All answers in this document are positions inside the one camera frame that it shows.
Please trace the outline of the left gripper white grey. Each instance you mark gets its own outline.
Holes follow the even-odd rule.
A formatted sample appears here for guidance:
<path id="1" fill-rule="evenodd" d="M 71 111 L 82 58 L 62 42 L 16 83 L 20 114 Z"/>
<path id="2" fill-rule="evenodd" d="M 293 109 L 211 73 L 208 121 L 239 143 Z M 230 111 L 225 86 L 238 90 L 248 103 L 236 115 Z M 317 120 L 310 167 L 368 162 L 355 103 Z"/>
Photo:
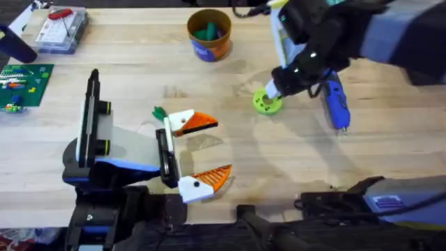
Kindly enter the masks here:
<path id="1" fill-rule="evenodd" d="M 170 128 L 158 128 L 151 136 L 115 126 L 112 115 L 82 122 L 78 137 L 63 152 L 63 182 L 78 189 L 118 189 L 160 178 L 169 188 L 178 186 L 184 204 L 212 197 L 232 165 L 180 177 L 173 135 L 217 127 L 217 119 L 189 109 L 169 114 L 168 120 Z"/>

